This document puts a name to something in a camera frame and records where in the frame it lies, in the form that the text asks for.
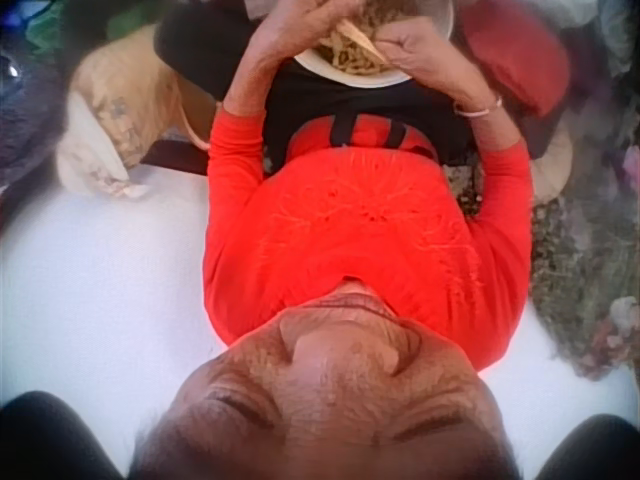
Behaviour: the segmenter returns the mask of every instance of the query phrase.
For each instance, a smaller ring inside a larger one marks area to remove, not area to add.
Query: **nose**
[[[292,368],[309,387],[343,388],[393,375],[399,359],[398,350],[383,338],[359,324],[343,321],[323,325],[298,338]]]

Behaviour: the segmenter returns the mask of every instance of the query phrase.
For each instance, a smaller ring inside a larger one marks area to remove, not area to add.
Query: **chopsticks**
[[[378,50],[373,42],[369,40],[369,37],[367,37],[362,30],[356,27],[353,22],[345,18],[336,25],[336,30],[338,33],[341,33],[349,40],[357,43],[360,47],[369,52],[381,65],[387,65],[389,63],[382,53],[380,53],[380,50]]]

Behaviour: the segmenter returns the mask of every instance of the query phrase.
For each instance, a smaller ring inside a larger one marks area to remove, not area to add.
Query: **bowl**
[[[433,18],[436,27],[445,38],[451,37],[453,31],[454,9],[452,0],[418,0],[420,15]],[[356,88],[382,88],[406,82],[411,77],[400,70],[392,69],[373,75],[353,75],[338,70],[322,56],[310,48],[295,60],[310,72],[329,80]]]

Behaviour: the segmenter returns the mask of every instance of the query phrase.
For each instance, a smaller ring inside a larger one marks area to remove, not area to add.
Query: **sleeve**
[[[481,157],[482,206],[469,220],[469,228],[482,262],[484,297],[495,322],[492,344],[497,359],[506,351],[527,299],[533,186],[524,141]]]
[[[238,117],[221,110],[216,114],[207,167],[209,223],[203,266],[205,290],[212,281],[231,229],[264,179],[264,118],[264,113]]]

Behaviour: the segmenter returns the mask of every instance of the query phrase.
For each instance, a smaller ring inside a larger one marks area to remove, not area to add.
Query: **closed eye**
[[[393,439],[397,442],[406,442],[421,435],[428,435],[430,433],[456,427],[465,421],[466,418],[459,413],[431,418],[403,430],[399,434],[394,435]]]
[[[242,415],[248,422],[254,424],[258,428],[262,428],[264,430],[273,430],[275,428],[274,424],[269,420],[264,418],[258,412],[256,412],[253,408],[247,406],[243,402],[239,402],[235,398],[229,396],[216,396],[215,398],[218,402],[224,403],[225,405],[233,408],[240,415]]]

